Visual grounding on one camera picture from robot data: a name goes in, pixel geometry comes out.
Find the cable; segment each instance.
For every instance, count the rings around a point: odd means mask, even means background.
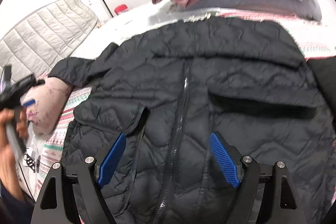
[[[30,191],[30,189],[29,189],[29,186],[28,186],[28,183],[27,183],[27,181],[26,181],[25,175],[23,174],[23,171],[22,171],[22,168],[21,168],[21,164],[20,164],[19,162],[17,162],[17,163],[19,164],[19,167],[20,167],[20,170],[21,170],[21,173],[22,173],[23,179],[25,180],[25,183],[26,183],[27,189],[28,189],[28,191],[29,191],[29,193],[30,193],[30,196],[31,196],[31,198],[33,199],[33,201],[34,201],[34,204],[35,204],[35,203],[36,203],[36,201],[35,201],[35,199],[34,199],[34,197],[33,197],[32,193],[31,193],[31,191]]]

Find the black puffer jacket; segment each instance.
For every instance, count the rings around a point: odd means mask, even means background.
[[[127,135],[102,193],[118,224],[219,224],[235,194],[210,147],[220,131],[242,155],[291,172],[307,222],[319,223],[335,185],[332,116],[290,35],[274,22],[178,22],[67,58],[49,77],[95,80],[75,110],[62,162],[81,162]],[[79,191],[76,199],[86,223]]]

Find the pink pillow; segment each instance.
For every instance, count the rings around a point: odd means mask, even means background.
[[[63,107],[70,96],[72,86],[58,78],[43,75],[45,85],[31,88],[24,102],[35,99],[36,104],[27,108],[27,119],[33,123],[35,134],[50,134],[58,122]]]

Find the gray pillow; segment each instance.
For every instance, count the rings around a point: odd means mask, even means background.
[[[200,0],[186,9],[196,10],[201,8],[234,8],[274,14],[290,15],[307,20],[322,20],[322,13],[317,0]]]

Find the metal screw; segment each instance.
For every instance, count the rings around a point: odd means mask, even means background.
[[[54,169],[58,169],[60,166],[61,166],[61,165],[60,165],[59,162],[54,163],[54,164],[52,165],[52,167],[53,167]]]
[[[87,164],[90,164],[90,163],[93,162],[94,160],[95,160],[94,157],[87,157],[87,158],[85,159],[85,162],[86,162]]]
[[[249,163],[252,161],[252,158],[250,156],[244,156],[243,161]]]
[[[278,161],[278,162],[277,162],[277,165],[278,165],[280,168],[284,168],[284,167],[285,167],[285,164],[284,164],[282,161]]]

